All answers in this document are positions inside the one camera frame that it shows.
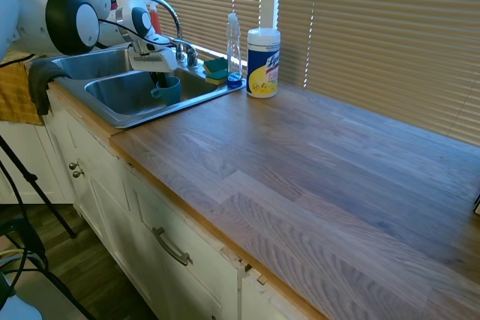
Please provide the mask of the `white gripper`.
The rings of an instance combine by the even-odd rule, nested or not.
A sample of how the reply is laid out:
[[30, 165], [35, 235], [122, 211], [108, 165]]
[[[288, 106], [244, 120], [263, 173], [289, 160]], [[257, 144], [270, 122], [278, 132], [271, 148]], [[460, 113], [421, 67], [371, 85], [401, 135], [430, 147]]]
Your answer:
[[140, 55], [133, 48], [129, 48], [128, 58], [133, 70], [150, 72], [154, 87], [168, 87], [169, 83], [165, 73], [173, 72], [177, 68], [176, 54], [165, 48], [148, 55]]

